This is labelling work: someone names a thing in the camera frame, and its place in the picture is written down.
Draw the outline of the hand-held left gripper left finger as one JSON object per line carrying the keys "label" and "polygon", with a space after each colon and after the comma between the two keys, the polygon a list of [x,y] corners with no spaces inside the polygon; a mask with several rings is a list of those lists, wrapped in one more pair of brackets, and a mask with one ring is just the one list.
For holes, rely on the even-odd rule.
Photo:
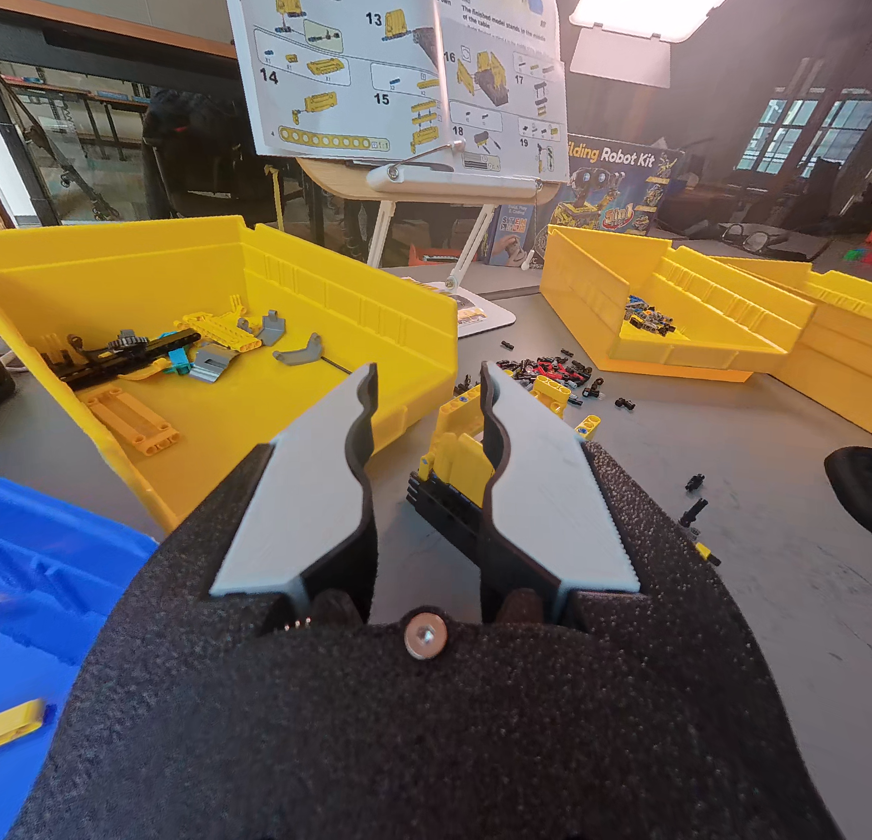
{"label": "hand-held left gripper left finger", "polygon": [[377,529],[365,465],[374,451],[375,363],[354,370],[266,445],[245,509],[208,589],[210,599],[272,595],[294,621],[324,593],[370,619]]}

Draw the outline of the yellow black lego model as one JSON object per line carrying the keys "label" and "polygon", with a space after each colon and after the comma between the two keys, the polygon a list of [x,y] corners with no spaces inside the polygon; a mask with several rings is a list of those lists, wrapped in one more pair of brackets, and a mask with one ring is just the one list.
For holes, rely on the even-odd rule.
{"label": "yellow black lego model", "polygon": [[420,516],[477,567],[483,493],[494,472],[483,452],[483,427],[480,383],[440,409],[408,492]]}

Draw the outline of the pile of small lego pins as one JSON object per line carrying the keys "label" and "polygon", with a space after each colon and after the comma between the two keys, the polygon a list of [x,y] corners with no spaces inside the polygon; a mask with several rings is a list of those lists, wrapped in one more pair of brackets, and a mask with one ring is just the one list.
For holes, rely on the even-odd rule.
{"label": "pile of small lego pins", "polygon": [[582,408],[604,401],[604,379],[592,378],[592,368],[568,350],[556,356],[524,358],[514,355],[515,347],[504,340],[493,340],[489,346],[484,360],[495,362],[499,371],[558,416],[564,416],[569,406]]}

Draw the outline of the heap of grey yellow lego parts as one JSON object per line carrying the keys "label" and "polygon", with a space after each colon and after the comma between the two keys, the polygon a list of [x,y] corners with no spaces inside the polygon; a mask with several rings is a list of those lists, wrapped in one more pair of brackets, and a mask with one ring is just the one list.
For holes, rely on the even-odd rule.
{"label": "heap of grey yellow lego parts", "polygon": [[624,321],[638,331],[666,337],[677,331],[672,318],[658,311],[653,305],[634,295],[627,298]]}

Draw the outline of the yellow plastic bin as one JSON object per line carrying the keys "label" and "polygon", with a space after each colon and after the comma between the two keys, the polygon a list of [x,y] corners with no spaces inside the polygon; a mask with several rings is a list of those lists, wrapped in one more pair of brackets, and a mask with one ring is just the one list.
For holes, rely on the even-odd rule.
{"label": "yellow plastic bin", "polygon": [[782,383],[871,431],[871,282],[811,263],[720,257],[729,266],[812,302],[814,312],[775,372]]}
{"label": "yellow plastic bin", "polygon": [[189,316],[237,319],[241,307],[256,327],[276,311],[286,323],[278,351],[302,349],[318,333],[332,363],[377,364],[376,451],[445,403],[456,379],[451,298],[268,226],[249,229],[240,217],[5,230],[1,277],[2,340],[166,530],[345,374],[322,360],[284,366],[259,347],[212,384],[166,373],[115,380],[180,433],[147,456],[50,368],[63,352],[82,363],[69,335],[93,350],[119,331],[174,332]]}
{"label": "yellow plastic bin", "polygon": [[[550,227],[540,293],[599,370],[731,383],[773,375],[814,312],[800,296],[668,240],[560,226]],[[629,295],[677,331],[631,327]]]}

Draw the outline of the blue plastic bin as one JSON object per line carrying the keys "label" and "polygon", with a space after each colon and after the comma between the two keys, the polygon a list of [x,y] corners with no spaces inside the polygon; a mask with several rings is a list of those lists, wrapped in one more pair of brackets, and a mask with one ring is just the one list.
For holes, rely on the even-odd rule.
{"label": "blue plastic bin", "polygon": [[1,836],[37,779],[86,654],[158,548],[137,530],[1,480],[1,709],[39,726],[2,743]]}

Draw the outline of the grey yellow lego subassembly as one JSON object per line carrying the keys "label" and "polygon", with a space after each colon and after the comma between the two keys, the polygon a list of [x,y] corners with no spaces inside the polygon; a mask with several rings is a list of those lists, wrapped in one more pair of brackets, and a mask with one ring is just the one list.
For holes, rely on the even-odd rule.
{"label": "grey yellow lego subassembly", "polygon": [[680,517],[680,519],[678,519],[678,526],[684,536],[690,541],[696,551],[702,556],[703,560],[709,562],[714,567],[719,567],[721,565],[720,559],[717,558],[714,553],[703,544],[700,539],[700,530],[695,525],[699,514],[704,510],[707,505],[708,501],[705,498],[697,499],[692,507],[682,513],[682,516]]}

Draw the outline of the grey curved lego piece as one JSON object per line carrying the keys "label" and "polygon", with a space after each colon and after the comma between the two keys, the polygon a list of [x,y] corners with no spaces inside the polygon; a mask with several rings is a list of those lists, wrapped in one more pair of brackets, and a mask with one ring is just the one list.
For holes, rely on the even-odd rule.
{"label": "grey curved lego piece", "polygon": [[321,336],[318,333],[312,333],[303,348],[284,352],[274,351],[272,355],[276,362],[281,365],[304,366],[319,361],[322,357],[322,352]]}

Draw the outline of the black mesh chair back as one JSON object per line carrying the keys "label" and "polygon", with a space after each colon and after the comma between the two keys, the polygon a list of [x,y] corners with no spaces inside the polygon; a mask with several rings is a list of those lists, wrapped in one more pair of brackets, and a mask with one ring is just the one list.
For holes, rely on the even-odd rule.
{"label": "black mesh chair back", "polygon": [[824,469],[841,506],[871,532],[871,447],[834,450],[825,458]]}

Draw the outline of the blue toy kit box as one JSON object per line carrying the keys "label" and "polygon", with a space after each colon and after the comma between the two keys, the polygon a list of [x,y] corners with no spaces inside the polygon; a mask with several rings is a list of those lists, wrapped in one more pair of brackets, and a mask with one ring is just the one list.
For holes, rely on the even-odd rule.
{"label": "blue toy kit box", "polygon": [[683,150],[659,141],[568,136],[569,180],[537,205],[497,207],[477,259],[500,267],[542,267],[550,226],[648,235],[681,169]]}

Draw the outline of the black eyeglasses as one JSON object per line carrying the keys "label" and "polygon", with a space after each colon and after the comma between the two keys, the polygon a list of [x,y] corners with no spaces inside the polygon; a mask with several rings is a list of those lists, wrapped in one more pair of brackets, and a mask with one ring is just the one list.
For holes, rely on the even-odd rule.
{"label": "black eyeglasses", "polygon": [[724,244],[738,246],[755,256],[764,255],[768,249],[785,244],[791,237],[789,232],[755,229],[749,230],[745,224],[727,224],[720,240]]}

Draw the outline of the white wooden book stand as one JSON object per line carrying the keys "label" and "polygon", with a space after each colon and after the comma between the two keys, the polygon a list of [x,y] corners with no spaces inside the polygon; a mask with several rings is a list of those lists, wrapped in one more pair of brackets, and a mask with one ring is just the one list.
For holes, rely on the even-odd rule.
{"label": "white wooden book stand", "polygon": [[367,265],[380,268],[391,221],[398,203],[423,202],[430,204],[478,206],[480,212],[471,234],[467,237],[457,263],[437,292],[450,297],[458,296],[484,311],[482,320],[461,324],[460,339],[480,333],[506,329],[516,322],[515,315],[494,306],[485,297],[464,289],[462,282],[471,268],[474,253],[486,234],[502,203],[527,203],[534,207],[549,202],[561,188],[558,181],[539,177],[503,177],[482,171],[447,170],[446,165],[434,169],[426,165],[430,156],[451,153],[464,158],[463,139],[451,140],[424,152],[418,160],[393,161],[376,168],[347,159],[314,159],[300,157],[302,170],[330,193],[350,201],[378,201],[378,213],[370,246]]}

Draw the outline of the black office chair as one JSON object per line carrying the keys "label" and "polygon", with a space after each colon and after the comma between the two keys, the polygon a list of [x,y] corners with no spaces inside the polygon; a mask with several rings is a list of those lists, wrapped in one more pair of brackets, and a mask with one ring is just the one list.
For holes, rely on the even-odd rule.
{"label": "black office chair", "polygon": [[151,87],[141,152],[147,217],[277,220],[274,180],[234,102]]}

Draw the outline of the grey lego bracket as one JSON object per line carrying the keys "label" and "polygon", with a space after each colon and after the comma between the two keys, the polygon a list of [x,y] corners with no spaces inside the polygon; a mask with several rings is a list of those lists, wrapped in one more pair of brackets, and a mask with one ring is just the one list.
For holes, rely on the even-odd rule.
{"label": "grey lego bracket", "polygon": [[269,310],[263,315],[257,328],[245,317],[239,317],[236,325],[243,333],[257,339],[261,346],[267,347],[277,344],[286,332],[286,322],[275,310]]}

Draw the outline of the yellow lego frame assembly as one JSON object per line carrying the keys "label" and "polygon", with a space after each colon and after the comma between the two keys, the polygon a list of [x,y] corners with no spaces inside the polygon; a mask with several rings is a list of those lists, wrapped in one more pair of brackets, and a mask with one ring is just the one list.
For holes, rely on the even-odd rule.
{"label": "yellow lego frame assembly", "polygon": [[195,331],[202,342],[218,344],[234,353],[249,353],[263,345],[247,319],[247,308],[241,296],[230,297],[231,307],[221,314],[207,311],[188,313],[173,322],[176,331]]}

